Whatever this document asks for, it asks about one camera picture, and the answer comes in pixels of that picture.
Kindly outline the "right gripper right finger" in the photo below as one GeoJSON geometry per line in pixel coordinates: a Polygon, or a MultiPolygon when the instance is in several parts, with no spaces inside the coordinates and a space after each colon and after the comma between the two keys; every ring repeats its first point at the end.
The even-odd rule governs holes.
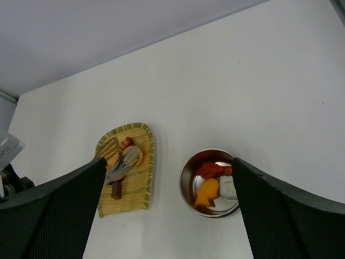
{"type": "Polygon", "coordinates": [[[344,258],[344,204],[233,160],[233,180],[254,258],[344,258]]]}

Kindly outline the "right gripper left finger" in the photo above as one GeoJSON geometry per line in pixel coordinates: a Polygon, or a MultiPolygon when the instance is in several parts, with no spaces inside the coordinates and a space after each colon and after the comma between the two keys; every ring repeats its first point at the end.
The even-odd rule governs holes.
{"type": "Polygon", "coordinates": [[[82,258],[107,161],[1,199],[1,258],[82,258]]]}

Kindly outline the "orange fish shaped cake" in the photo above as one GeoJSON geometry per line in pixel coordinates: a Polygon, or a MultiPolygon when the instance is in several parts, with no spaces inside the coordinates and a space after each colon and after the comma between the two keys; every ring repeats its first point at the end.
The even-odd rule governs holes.
{"type": "Polygon", "coordinates": [[[196,207],[212,207],[214,199],[219,197],[219,180],[207,179],[196,190],[196,207]]]}

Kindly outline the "metal tongs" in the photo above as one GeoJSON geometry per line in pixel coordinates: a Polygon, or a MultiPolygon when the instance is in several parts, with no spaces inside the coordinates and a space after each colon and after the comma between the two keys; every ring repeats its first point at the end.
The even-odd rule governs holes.
{"type": "Polygon", "coordinates": [[[126,137],[121,143],[111,137],[97,147],[93,160],[104,158],[107,162],[104,185],[111,185],[123,178],[143,157],[141,149],[132,138],[126,137]]]}

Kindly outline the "white sushi roll piece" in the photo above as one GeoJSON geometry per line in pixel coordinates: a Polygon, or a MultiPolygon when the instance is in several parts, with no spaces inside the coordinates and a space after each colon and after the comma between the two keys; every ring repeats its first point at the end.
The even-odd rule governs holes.
{"type": "Polygon", "coordinates": [[[232,176],[221,176],[219,178],[219,194],[228,200],[238,199],[232,176]]]}

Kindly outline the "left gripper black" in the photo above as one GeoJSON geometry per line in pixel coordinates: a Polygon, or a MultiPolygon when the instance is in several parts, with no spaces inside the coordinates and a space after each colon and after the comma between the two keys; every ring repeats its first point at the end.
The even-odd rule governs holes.
{"type": "Polygon", "coordinates": [[[1,204],[25,204],[31,203],[35,197],[32,190],[35,184],[28,177],[20,177],[14,170],[12,164],[8,164],[1,170],[1,204]]]}

